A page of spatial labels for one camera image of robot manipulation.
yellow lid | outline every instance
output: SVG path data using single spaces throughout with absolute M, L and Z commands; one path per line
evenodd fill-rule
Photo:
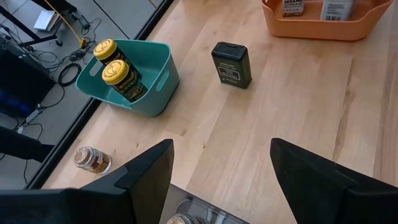
M 115 85 L 126 77 L 128 71 L 129 65 L 123 60 L 114 60 L 102 71 L 102 79 L 108 85 Z
M 98 60 L 106 59 L 111 56 L 111 54 L 116 50 L 116 47 L 117 45 L 112 39 L 103 40 L 94 48 L 94 56 Z

spice jar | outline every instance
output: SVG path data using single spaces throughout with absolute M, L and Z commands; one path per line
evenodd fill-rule
M 102 71 L 102 79 L 131 103 L 145 95 L 148 89 L 138 73 L 122 60 L 114 60 Z
M 142 75 L 135 66 L 130 62 L 122 50 L 118 47 L 117 43 L 112 39 L 106 39 L 97 44 L 94 49 L 94 57 L 96 57 L 105 66 L 113 60 L 123 60 L 126 62 L 131 70 L 137 73 L 138 79 L 142 79 Z
M 111 156 L 89 146 L 79 148 L 73 161 L 77 167 L 94 174 L 105 174 L 112 165 Z
M 166 224 L 206 224 L 206 221 L 188 214 L 176 214 Z

glass jar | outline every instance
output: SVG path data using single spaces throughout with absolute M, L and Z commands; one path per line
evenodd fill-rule
M 73 158 L 75 165 L 94 174 L 105 174 L 112 165 L 112 158 L 97 149 L 85 146 L 79 148 Z
M 188 214 L 176 214 L 167 221 L 167 224 L 206 224 L 206 221 Z

gray floor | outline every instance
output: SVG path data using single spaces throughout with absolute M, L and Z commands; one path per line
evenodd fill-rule
M 76 6 L 80 13 L 82 13 L 88 21 L 92 21 L 95 18 L 102 20 L 101 24 L 96 29 L 96 40 L 103 40 L 105 38 L 112 39 L 126 39 L 125 35 L 113 24 L 109 17 L 92 1 L 78 1 L 69 0 L 71 4 Z M 145 21 L 152 14 L 154 8 L 147 2 L 147 0 L 97 0 L 97 3 L 106 11 L 106 13 L 114 20 L 115 23 L 127 34 L 129 38 L 133 38 L 144 25 Z M 38 33 L 39 36 L 46 36 L 48 34 L 43 32 L 37 32 L 32 27 L 33 24 L 40 14 L 42 8 L 36 5 L 30 0 L 0 0 L 0 5 L 13 13 L 13 15 L 23 22 L 26 26 Z M 16 32 L 16 28 L 11 22 L 5 20 L 3 16 L 0 16 L 2 24 Z M 72 27 L 80 34 L 81 25 L 78 22 L 72 22 Z M 22 41 L 31 40 L 23 31 L 18 30 L 18 33 Z M 63 42 L 63 47 L 58 47 L 54 40 L 33 45 L 36 50 L 51 51 L 55 53 L 59 58 L 62 58 L 70 54 L 73 50 L 78 49 L 78 42 L 72 32 L 62 25 L 59 32 L 57 33 L 58 38 Z M 86 36 L 92 37 L 92 29 Z M 85 61 L 89 61 L 92 55 L 87 55 Z M 43 60 L 53 60 L 51 55 L 41 56 Z M 44 63 L 45 66 L 50 66 L 51 63 Z M 52 76 L 58 77 L 59 71 L 62 67 L 54 72 Z M 48 93 L 45 97 L 42 105 L 51 105 L 57 102 L 62 94 L 62 90 L 58 85 Z M 88 96 L 75 89 L 74 85 L 65 88 L 64 99 L 53 108 L 45 110 L 33 123 L 42 124 L 44 131 L 40 137 L 40 142 L 44 144 L 56 144 L 58 140 L 64 135 L 69 125 L 75 119 L 77 114 L 80 112 L 84 104 L 88 100 Z M 7 128 L 13 128 L 16 122 L 12 119 L 0 113 L 0 126 Z M 37 138 L 40 133 L 38 126 L 26 127 L 23 130 L 24 135 L 32 138 Z M 29 179 L 34 175 L 40 163 L 29 160 L 27 166 L 26 177 Z M 0 161 L 0 189 L 23 189 L 25 186 L 23 171 L 25 166 L 25 160 L 20 158 L 6 155 L 3 160 Z

wooden table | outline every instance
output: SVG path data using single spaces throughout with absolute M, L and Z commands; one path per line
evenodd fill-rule
M 150 35 L 168 43 L 180 85 L 165 112 L 143 118 L 101 104 L 44 188 L 99 176 L 73 152 L 93 146 L 113 169 L 165 138 L 175 144 L 172 183 L 250 223 L 295 223 L 269 157 L 271 138 L 398 185 L 398 6 L 357 42 L 271 36 L 259 0 L 175 0 Z M 222 85 L 210 52 L 248 47 L 248 90 Z

